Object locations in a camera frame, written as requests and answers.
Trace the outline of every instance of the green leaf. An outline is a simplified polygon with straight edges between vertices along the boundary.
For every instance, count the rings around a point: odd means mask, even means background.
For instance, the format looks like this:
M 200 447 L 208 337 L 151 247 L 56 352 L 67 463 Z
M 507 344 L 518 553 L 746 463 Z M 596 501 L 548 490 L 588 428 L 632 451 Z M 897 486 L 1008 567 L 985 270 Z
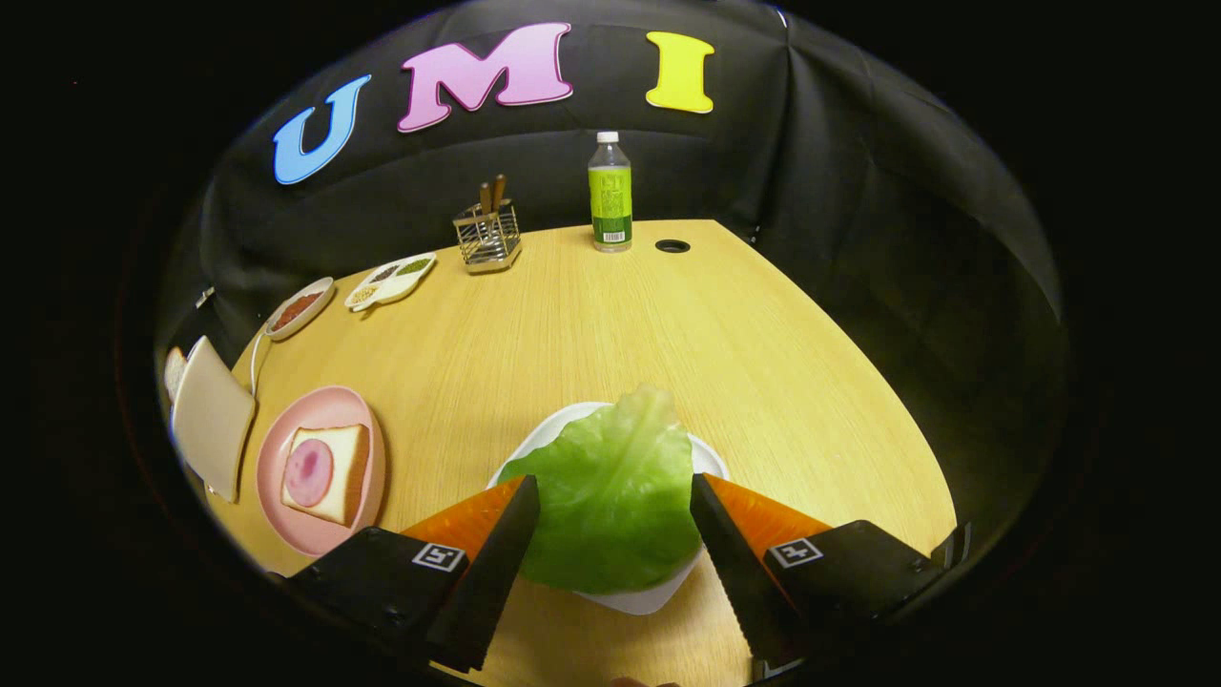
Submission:
M 587 594 L 665 582 L 700 549 L 691 473 L 691 441 L 668 392 L 642 384 L 568 423 L 498 481 L 538 481 L 538 526 L 521 575 Z

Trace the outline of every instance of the knife handle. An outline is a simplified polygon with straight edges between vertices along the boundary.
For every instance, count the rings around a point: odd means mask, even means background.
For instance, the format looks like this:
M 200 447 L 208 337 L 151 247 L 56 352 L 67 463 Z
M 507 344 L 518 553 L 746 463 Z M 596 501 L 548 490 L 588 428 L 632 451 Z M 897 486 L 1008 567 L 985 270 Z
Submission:
M 504 178 L 503 173 L 496 174 L 496 181 L 492 183 L 492 211 L 501 211 L 501 200 L 504 199 L 504 184 L 508 179 Z
M 479 205 L 485 215 L 492 211 L 492 189 L 486 181 L 479 184 Z

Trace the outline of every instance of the plastic bottle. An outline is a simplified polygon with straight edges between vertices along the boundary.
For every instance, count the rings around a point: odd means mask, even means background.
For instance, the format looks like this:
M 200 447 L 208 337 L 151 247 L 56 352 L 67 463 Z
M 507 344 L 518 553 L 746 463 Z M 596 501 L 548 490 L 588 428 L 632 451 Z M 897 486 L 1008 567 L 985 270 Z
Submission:
M 617 131 L 598 132 L 598 149 L 590 157 L 590 214 L 595 248 L 631 248 L 631 162 L 619 149 Z

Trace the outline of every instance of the yellow letter i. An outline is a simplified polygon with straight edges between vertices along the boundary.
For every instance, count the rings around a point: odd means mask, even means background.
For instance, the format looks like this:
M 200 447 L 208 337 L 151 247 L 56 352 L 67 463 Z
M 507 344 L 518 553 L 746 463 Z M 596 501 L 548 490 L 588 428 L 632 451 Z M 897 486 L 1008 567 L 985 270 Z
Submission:
M 645 94 L 645 100 L 657 107 L 707 113 L 712 99 L 703 94 L 703 59 L 714 50 L 698 38 L 651 31 L 646 35 L 661 52 L 657 88 Z

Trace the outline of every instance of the green bottle label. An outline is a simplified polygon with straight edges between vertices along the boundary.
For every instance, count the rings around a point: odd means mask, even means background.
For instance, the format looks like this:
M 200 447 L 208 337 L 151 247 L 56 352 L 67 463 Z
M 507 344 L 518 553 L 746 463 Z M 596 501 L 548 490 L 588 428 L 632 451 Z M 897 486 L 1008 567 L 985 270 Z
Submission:
M 631 240 L 631 167 L 590 170 L 590 214 L 598 243 Z

